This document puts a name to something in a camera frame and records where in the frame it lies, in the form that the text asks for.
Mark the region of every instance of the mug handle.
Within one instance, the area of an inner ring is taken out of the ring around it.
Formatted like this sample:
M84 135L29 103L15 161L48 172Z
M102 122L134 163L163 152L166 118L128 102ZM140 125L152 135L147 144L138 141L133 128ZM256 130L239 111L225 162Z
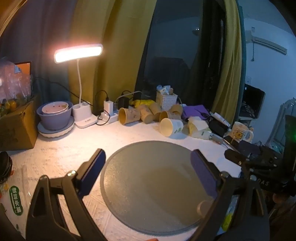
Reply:
M249 136L248 139L244 138L244 140L246 142L251 142L253 140L253 138L254 138L254 133L251 130L248 130L248 132L250 133L250 136Z

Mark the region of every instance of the desk lamp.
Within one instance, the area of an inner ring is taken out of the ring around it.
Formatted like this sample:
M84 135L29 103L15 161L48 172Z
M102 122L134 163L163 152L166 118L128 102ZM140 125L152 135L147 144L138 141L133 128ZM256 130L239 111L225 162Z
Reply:
M59 49L54 53L54 61L58 63L70 61L76 59L77 61L77 72L79 78L79 103L73 106L73 116L75 124L79 128L86 128L97 122L97 117L92 114L91 106L87 102L81 102L82 87L81 87L81 77L79 71L79 60L81 58L88 58L93 56L99 56L103 51L103 45L101 44L89 44L80 45L75 47L69 47L64 49Z

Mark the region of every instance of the white mug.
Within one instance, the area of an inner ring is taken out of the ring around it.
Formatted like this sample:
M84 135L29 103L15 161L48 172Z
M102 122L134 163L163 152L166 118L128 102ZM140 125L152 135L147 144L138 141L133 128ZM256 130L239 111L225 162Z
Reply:
M241 140L251 142L254 138L253 132L249 130L246 125L238 121L234 123L229 135L237 142L240 142Z
M160 122L160 132L165 137L181 132L183 129L183 122L181 120L174 120L169 118L163 118Z

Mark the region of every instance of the lamp head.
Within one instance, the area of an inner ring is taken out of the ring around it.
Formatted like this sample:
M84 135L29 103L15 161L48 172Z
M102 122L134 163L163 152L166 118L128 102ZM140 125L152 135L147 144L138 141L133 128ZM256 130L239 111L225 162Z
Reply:
M102 51L103 45L101 44L87 44L59 49L54 53L54 61L56 63L61 63L73 59L99 56L102 53Z

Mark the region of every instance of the lamp base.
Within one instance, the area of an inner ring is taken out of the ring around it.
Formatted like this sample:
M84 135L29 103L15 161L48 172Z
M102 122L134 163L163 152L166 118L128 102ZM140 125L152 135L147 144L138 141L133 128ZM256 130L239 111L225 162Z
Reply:
M95 124L98 118L92 114L91 106L87 102L82 102L73 106L73 116L75 125L78 128L86 128Z

